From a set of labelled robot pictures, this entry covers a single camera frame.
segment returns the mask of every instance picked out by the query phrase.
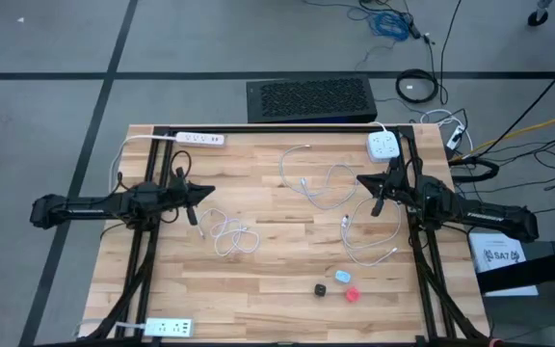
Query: wooden tabletop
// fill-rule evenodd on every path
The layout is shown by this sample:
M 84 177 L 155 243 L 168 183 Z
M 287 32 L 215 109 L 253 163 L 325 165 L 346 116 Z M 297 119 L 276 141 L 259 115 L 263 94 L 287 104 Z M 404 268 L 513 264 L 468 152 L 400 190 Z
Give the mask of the wooden tabletop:
M 152 125 L 131 125 L 128 136 L 152 131 Z M 436 125 L 417 124 L 414 131 L 424 174 L 452 187 Z M 196 209 L 197 215 L 209 208 L 219 208 L 229 218 L 238 218 L 257 232 L 260 245 L 253 254 L 234 252 L 222 257 L 215 253 L 213 238 L 207 235 L 202 239 L 198 229 L 189 225 L 185 213 L 173 224 L 162 224 L 149 317 L 191 317 L 195 324 L 193 340 L 217 342 L 397 342 L 413 341 L 415 335 L 426 334 L 405 211 L 401 214 L 401 230 L 393 240 L 357 255 L 362 261 L 372 261 L 394 247 L 398 252 L 377 266 L 363 267 L 346 254 L 340 223 L 344 215 L 353 215 L 359 202 L 370 198 L 367 190 L 359 185 L 346 203 L 324 211 L 305 196 L 284 187 L 279 175 L 279 157 L 288 148 L 304 144 L 312 148 L 293 151 L 285 159 L 285 175 L 293 185 L 298 184 L 300 177 L 306 177 L 315 191 L 335 163 L 348 164 L 356 174 L 383 172 L 386 164 L 371 163 L 367 156 L 366 134 L 225 135 L 224 148 L 185 147 L 193 158 L 188 179 L 216 186 L 216 191 Z M 143 180 L 148 152 L 146 140 L 132 141 L 126 146 L 119 169 L 125 183 Z M 184 161 L 177 158 L 177 164 L 184 166 Z M 340 201 L 352 185 L 350 173 L 336 169 L 330 180 L 330 193 L 318 201 L 325 204 Z M 371 200 L 364 203 L 355 216 L 351 243 L 384 239 L 396 228 L 396 207 L 386 203 L 381 216 L 373 218 L 370 216 L 373 204 Z M 163 218 L 168 220 L 172 216 L 166 213 Z M 219 219 L 214 215 L 203 226 L 208 229 Z M 108 222 L 105 227 L 117 223 Z M 226 239 L 219 243 L 221 250 L 228 247 Z M 243 246 L 252 241 L 249 236 L 242 236 Z M 488 321 L 465 236 L 446 228 L 437 232 L 437 241 L 449 293 L 474 325 L 487 334 Z M 104 317 L 118 299 L 131 242 L 132 231 L 125 227 L 105 234 L 85 319 Z M 352 275 L 349 285 L 333 278 L 337 270 Z M 326 297 L 314 296 L 316 283 L 327 287 Z M 361 292 L 356 303 L 345 298 L 344 293 L 351 286 Z M 438 301 L 436 295 L 432 297 L 438 332 L 444 334 Z M 134 310 L 130 317 L 135 317 Z M 95 325 L 86 324 L 81 333 L 94 328 Z

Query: black floor stripe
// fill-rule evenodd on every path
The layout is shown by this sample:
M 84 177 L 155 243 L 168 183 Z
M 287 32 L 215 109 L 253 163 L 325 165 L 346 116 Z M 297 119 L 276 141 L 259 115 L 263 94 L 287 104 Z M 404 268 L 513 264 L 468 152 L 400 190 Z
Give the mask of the black floor stripe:
M 87 167 L 89 166 L 93 146 L 95 145 L 95 139 L 97 138 L 97 133 L 100 124 L 102 123 L 104 110 L 106 109 L 111 89 L 113 88 L 115 73 L 119 66 L 119 61 L 123 53 L 123 47 L 125 46 L 125 41 L 127 40 L 127 35 L 130 31 L 130 26 L 132 24 L 132 19 L 137 5 L 138 0 L 130 0 L 127 10 L 125 11 L 125 17 L 123 18 L 123 23 L 121 24 L 121 28 L 119 30 L 113 56 L 111 57 L 111 61 L 108 65 L 106 78 L 102 83 L 100 94 L 97 98 L 95 107 L 93 108 L 92 120 L 85 135 L 85 140 L 83 141 L 78 162 L 76 163 L 76 169 L 74 170 L 74 175 L 72 176 L 72 181 L 67 191 L 67 195 L 69 197 L 78 197 L 80 194 L 83 180 L 85 179 L 85 173 L 87 172 Z M 48 252 L 48 257 L 46 258 L 46 263 L 42 269 L 38 290 L 34 296 L 34 301 L 29 311 L 22 336 L 18 343 L 19 346 L 33 345 L 36 341 L 41 319 L 44 315 L 44 309 L 46 308 L 46 304 L 48 302 L 50 289 L 53 285 L 57 267 L 59 266 L 59 261 L 64 250 L 64 244 L 66 243 L 68 231 L 69 223 L 65 223 L 57 227 L 50 251 Z
M 275 78 L 314 78 L 364 74 L 370 79 L 395 79 L 402 71 L 234 71 L 234 72 L 0 72 L 1 81 L 74 81 L 74 80 L 254 80 Z M 457 80 L 531 80 L 554 79 L 555 71 L 446 71 L 444 79 Z

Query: wheel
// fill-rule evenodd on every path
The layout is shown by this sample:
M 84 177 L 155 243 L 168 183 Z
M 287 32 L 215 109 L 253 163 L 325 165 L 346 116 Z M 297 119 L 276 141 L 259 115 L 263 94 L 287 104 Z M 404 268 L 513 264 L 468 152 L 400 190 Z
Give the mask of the wheel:
M 541 17 L 541 19 L 537 20 L 537 12 L 534 11 L 533 13 L 530 13 L 530 15 L 528 16 L 528 25 L 540 26 L 541 24 L 545 23 L 545 21 L 547 21 L 547 18 L 548 18 L 548 15 L 547 15 L 547 12 L 545 12 Z

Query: black vent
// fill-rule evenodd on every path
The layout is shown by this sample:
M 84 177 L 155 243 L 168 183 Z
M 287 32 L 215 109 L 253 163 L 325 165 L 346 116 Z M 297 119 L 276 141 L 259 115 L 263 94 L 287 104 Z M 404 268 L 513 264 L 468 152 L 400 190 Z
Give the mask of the black vent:
M 369 81 L 362 76 L 248 83 L 249 122 L 376 118 Z

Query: yellow cable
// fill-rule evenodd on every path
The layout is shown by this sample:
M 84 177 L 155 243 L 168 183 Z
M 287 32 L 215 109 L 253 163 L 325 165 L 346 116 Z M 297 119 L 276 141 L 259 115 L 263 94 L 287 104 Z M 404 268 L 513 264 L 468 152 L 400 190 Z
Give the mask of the yellow cable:
M 511 139 L 511 138 L 513 138 L 513 137 L 515 137 L 515 136 L 517 136 L 517 135 L 519 135 L 519 134 L 523 134 L 523 133 L 525 133 L 525 132 L 532 131 L 532 130 L 541 129 L 541 128 L 546 127 L 546 126 L 551 125 L 551 124 L 555 124 L 555 119 L 553 119 L 553 120 L 548 120 L 548 121 L 546 121 L 546 122 L 542 122 L 542 123 L 535 124 L 535 125 L 532 125 L 532 126 L 528 126 L 528 127 L 523 128 L 523 129 L 519 129 L 519 130 L 517 130 L 517 131 L 514 131 L 514 132 L 512 132 L 512 133 L 509 133 L 509 134 L 507 134 L 507 136 L 505 136 L 505 137 L 503 138 L 503 140 L 504 140 L 504 139 Z M 479 146 L 475 147 L 474 149 L 472 149 L 468 154 L 472 154 L 472 153 L 476 152 L 477 150 L 479 150 L 479 149 L 481 149 L 481 148 L 485 148 L 485 147 L 487 147 L 487 146 L 490 146 L 490 145 L 493 144 L 495 141 L 496 141 L 496 140 L 487 141 L 486 143 L 484 143 L 484 144 L 482 144 L 482 145 L 479 145 Z M 463 157 L 463 155 L 460 155 L 460 156 L 458 156 L 458 157 L 455 157 L 455 158 L 451 159 L 450 161 L 462 159 L 462 157 Z

